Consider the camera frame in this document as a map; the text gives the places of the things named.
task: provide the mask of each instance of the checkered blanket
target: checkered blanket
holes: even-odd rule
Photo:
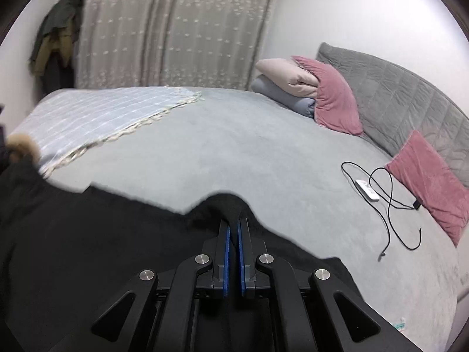
[[[180,87],[60,90],[39,103],[14,133],[37,142],[40,171],[49,175],[88,148],[133,132],[199,95]]]

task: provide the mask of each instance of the silver bolt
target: silver bolt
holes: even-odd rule
[[[210,257],[207,254],[199,254],[196,256],[196,262],[200,265],[204,265],[208,261],[210,261]]]
[[[271,256],[270,254],[262,254],[259,257],[259,261],[261,261],[262,263],[265,263],[266,265],[268,265],[269,263],[273,262],[273,256]]]
[[[155,274],[152,270],[144,270],[139,275],[142,281],[151,281],[154,276]]]
[[[319,268],[314,273],[316,278],[320,279],[321,281],[325,281],[331,277],[331,273],[327,271],[325,268]]]

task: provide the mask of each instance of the white power bank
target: white power bank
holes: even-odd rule
[[[379,201],[378,193],[375,192],[375,190],[371,187],[371,185],[367,181],[355,180],[355,186],[371,202]]]

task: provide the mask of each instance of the folded pillow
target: folded pillow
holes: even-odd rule
[[[469,190],[418,131],[385,168],[430,212],[457,246],[469,219]]]
[[[316,123],[334,131],[361,135],[363,127],[358,117],[356,100],[341,73],[331,65],[316,60],[298,56],[292,59],[319,81],[314,107]]]
[[[313,98],[295,97],[283,91],[265,75],[260,75],[254,79],[251,84],[251,89],[252,91],[265,95],[276,102],[282,103],[284,106],[300,115],[314,118],[315,100]]]
[[[285,92],[295,97],[316,97],[319,81],[314,75],[282,58],[260,60],[256,69]]]

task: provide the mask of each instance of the gray headboard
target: gray headboard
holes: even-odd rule
[[[469,118],[431,83],[394,63],[322,43],[355,94],[364,132],[391,156],[417,129],[469,188]]]

